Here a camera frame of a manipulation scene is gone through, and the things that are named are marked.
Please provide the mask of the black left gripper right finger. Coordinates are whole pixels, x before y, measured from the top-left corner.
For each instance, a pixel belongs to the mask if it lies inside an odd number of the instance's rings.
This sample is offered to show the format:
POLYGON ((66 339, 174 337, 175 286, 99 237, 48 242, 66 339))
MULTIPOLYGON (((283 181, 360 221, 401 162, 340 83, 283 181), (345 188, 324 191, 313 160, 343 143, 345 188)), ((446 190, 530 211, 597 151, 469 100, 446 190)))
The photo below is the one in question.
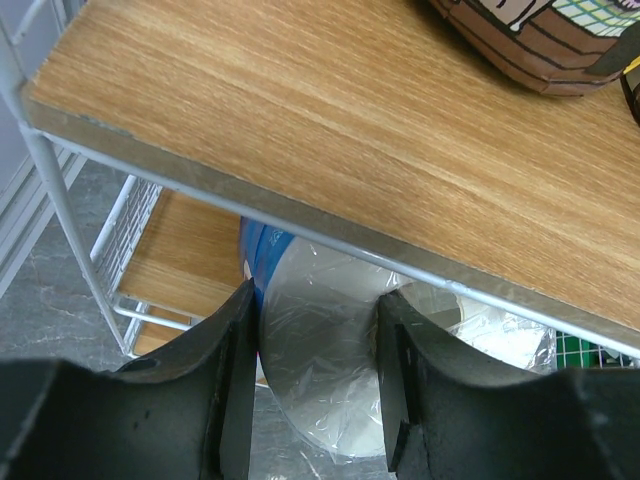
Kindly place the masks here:
POLYGON ((388 469, 400 479, 635 479, 639 373, 523 370, 441 329, 397 292, 377 303, 388 469))

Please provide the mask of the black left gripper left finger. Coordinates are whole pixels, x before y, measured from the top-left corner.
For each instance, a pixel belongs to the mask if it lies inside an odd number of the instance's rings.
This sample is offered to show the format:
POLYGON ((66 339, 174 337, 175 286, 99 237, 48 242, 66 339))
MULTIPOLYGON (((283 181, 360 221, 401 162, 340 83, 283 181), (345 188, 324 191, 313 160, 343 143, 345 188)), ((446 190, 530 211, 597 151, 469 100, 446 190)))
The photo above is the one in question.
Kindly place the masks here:
POLYGON ((258 312, 252 281, 210 317, 114 372, 1 365, 5 479, 245 479, 258 312))

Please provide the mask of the white blue paper roll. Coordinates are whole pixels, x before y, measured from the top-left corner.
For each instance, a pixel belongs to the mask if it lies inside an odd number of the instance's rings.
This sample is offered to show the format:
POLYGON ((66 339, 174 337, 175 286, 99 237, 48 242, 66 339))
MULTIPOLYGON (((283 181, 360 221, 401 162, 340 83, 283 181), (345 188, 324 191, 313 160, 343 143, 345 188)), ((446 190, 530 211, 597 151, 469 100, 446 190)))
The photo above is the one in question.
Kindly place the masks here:
POLYGON ((507 364, 556 367, 549 327, 264 223, 241 220, 239 258, 256 287, 266 380, 291 425, 339 463, 384 452, 375 307, 386 293, 507 364))

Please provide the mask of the beige paper roll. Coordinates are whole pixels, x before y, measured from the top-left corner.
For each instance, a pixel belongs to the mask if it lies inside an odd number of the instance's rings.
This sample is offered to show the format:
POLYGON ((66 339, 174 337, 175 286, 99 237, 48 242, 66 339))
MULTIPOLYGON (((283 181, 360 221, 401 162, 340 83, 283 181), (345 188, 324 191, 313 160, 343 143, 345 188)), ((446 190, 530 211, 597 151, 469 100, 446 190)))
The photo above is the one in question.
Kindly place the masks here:
POLYGON ((637 1, 431 5, 497 69, 543 95, 586 95, 639 63, 637 1))

